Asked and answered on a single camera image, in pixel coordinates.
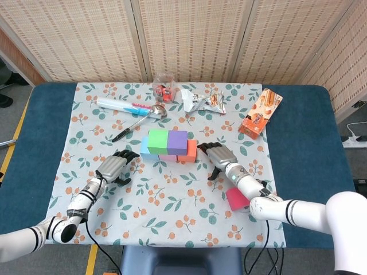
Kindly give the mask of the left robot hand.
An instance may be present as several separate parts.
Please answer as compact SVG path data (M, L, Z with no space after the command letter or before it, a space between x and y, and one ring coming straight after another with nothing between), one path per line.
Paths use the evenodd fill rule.
M131 182L131 178L121 179L120 176L126 165L133 159L140 157L139 154L130 150L116 151L113 155L106 158L106 160L98 167L96 177L104 180L107 184L117 183L125 186Z

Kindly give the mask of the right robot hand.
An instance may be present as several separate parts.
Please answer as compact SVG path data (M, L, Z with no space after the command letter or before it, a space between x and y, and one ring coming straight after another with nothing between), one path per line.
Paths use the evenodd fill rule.
M197 145L214 165L214 169L208 180L214 181L218 175L223 172L225 176L228 176L229 166L238 163L237 157L234 155L227 146L222 145L219 142L215 143L201 143Z

